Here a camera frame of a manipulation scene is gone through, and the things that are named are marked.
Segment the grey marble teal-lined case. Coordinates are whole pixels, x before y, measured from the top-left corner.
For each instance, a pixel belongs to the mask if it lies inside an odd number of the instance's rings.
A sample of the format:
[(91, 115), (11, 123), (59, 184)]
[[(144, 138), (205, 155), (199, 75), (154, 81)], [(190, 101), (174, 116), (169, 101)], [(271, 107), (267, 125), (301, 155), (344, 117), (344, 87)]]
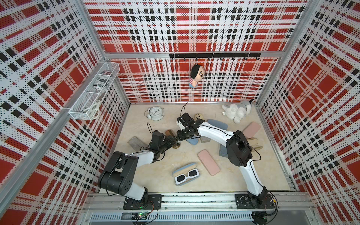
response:
[(144, 143), (136, 136), (132, 137), (127, 143), (137, 152), (147, 148), (148, 146), (148, 144)]

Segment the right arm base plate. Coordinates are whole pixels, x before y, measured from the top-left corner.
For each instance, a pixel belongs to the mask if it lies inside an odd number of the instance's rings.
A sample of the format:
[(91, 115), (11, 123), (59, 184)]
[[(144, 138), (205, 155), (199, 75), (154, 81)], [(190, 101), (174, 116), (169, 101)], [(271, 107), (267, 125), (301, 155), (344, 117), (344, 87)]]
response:
[(235, 203), (238, 209), (275, 209), (275, 202), (270, 194), (262, 202), (248, 194), (235, 194)]

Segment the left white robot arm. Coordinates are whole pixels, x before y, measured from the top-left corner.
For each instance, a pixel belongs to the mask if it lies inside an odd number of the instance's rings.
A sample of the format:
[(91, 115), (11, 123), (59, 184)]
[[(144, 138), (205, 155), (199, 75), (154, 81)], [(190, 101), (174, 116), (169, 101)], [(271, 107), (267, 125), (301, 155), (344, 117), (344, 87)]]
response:
[(136, 202), (147, 204), (149, 191), (134, 183), (136, 170), (144, 165), (157, 162), (160, 155), (177, 144), (177, 138), (166, 136), (159, 131), (152, 133), (151, 142), (140, 151), (125, 154), (115, 151), (98, 179), (98, 186), (108, 194), (113, 192)]

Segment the beige case with dark glasses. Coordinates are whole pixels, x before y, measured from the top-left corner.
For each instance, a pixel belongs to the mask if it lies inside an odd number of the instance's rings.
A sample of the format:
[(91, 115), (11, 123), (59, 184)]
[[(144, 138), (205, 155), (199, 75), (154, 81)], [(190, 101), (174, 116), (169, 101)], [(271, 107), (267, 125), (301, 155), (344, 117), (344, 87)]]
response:
[(166, 136), (169, 139), (169, 142), (172, 145), (173, 149), (180, 148), (181, 145), (180, 145), (179, 141), (176, 139), (176, 136), (175, 136), (175, 134), (174, 134), (174, 132), (172, 130), (170, 130), (170, 129), (167, 130), (166, 131)]

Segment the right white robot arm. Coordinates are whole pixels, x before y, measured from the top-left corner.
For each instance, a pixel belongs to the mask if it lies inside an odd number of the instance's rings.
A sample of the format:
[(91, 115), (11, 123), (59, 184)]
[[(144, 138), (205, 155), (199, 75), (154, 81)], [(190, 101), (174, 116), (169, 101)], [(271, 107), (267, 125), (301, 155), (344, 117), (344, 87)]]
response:
[(202, 119), (194, 120), (188, 113), (177, 118), (177, 125), (180, 128), (177, 131), (178, 141), (187, 140), (193, 136), (207, 137), (226, 147), (229, 161), (241, 171), (249, 196), (259, 202), (266, 199), (268, 190), (260, 182), (254, 168), (252, 146), (241, 131), (220, 129)]

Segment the small pink glasses case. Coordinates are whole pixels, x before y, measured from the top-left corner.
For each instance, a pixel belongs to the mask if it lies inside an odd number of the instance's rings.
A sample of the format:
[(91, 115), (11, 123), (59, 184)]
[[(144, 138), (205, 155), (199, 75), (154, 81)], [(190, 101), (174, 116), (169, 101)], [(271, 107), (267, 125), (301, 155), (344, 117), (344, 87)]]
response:
[(254, 135), (261, 129), (261, 125), (257, 122), (251, 122), (244, 130), (244, 136), (249, 139), (253, 138)]

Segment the teal-lined glasses case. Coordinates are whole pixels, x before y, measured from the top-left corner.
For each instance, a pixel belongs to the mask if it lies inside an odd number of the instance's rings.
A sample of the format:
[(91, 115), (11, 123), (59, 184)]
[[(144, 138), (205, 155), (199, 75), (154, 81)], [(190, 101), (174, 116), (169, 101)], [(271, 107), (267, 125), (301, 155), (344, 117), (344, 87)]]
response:
[(201, 137), (200, 137), (200, 141), (201, 141), (201, 143), (208, 143), (208, 142), (211, 141), (211, 139), (210, 139), (210, 138), (207, 138), (207, 137), (205, 137), (205, 136), (201, 136)]

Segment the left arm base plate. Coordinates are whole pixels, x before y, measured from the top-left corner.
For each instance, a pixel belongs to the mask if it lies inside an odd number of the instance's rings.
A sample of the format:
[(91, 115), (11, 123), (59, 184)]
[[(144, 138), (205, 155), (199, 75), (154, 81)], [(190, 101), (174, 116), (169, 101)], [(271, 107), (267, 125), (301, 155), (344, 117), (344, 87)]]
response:
[(126, 197), (123, 209), (124, 210), (152, 210), (160, 209), (162, 204), (161, 194), (147, 194), (141, 200), (135, 200)]

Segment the blue case with pink glasses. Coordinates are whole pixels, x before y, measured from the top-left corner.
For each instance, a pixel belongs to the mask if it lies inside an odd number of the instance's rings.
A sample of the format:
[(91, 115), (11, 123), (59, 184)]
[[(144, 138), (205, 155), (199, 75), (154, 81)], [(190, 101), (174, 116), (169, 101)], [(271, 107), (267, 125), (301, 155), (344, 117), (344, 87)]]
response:
[(207, 122), (210, 125), (215, 126), (215, 127), (219, 128), (219, 129), (223, 129), (223, 130), (228, 129), (228, 125), (226, 123), (221, 122), (221, 121), (214, 120), (214, 119), (208, 119)]

